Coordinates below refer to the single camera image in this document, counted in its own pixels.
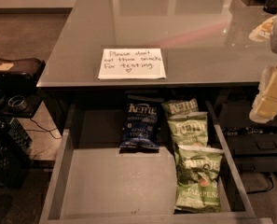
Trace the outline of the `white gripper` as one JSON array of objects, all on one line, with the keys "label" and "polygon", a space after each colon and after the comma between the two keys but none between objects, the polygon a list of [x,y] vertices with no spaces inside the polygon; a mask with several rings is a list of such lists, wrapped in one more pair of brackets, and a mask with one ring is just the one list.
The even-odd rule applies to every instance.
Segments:
[{"label": "white gripper", "polygon": [[[272,16],[263,21],[250,33],[249,38],[256,42],[269,40],[274,20],[275,16]],[[263,70],[258,88],[264,98],[277,102],[277,66],[267,66]]]}]

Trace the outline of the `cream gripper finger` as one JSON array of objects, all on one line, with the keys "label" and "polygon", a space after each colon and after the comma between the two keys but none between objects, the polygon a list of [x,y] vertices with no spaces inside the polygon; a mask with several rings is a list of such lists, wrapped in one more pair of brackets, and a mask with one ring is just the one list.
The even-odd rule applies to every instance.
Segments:
[{"label": "cream gripper finger", "polygon": [[249,119],[256,123],[267,123],[277,116],[277,102],[258,95],[252,104]]}]

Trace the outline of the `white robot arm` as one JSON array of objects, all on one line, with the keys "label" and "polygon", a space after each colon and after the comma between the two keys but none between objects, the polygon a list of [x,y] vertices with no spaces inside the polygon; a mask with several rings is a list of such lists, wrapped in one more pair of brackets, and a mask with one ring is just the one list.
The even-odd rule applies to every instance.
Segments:
[{"label": "white robot arm", "polygon": [[[256,42],[270,41],[270,49],[277,54],[277,15],[257,26],[249,35]],[[249,119],[256,123],[267,123],[277,116],[277,65],[263,70],[258,94],[252,104]]]}]

